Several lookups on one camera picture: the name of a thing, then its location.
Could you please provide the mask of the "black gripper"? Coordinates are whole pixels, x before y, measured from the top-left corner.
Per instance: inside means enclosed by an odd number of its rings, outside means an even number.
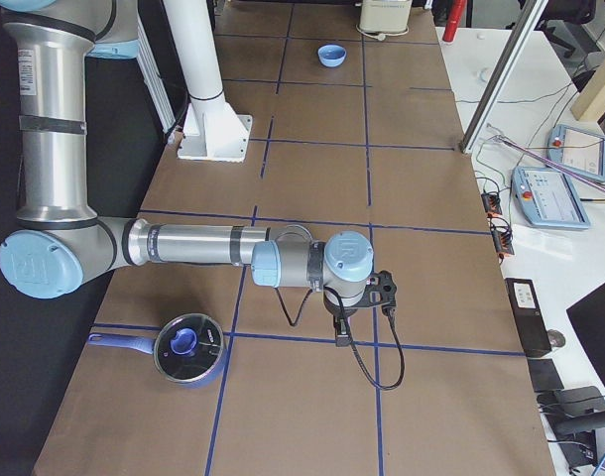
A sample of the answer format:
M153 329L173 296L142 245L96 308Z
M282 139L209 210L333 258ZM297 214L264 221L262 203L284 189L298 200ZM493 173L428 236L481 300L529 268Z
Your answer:
M333 328L335 345L337 347L347 347L350 345L349 336L349 316L351 311L346 308L340 308L337 304L330 304L330 313L333 316Z

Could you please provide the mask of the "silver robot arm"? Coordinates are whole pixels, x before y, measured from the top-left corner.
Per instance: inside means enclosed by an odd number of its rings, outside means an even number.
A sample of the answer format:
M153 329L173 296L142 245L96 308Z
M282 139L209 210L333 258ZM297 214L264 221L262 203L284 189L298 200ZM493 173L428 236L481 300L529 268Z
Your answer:
M136 2L4 1L1 9L18 51L25 199L20 229L0 246L0 270L17 291L57 298L146 263L246 265L259 286L322 294L344 343L349 316L372 305L377 283L363 235L321 242L291 228L153 225L89 206L84 62L138 54Z

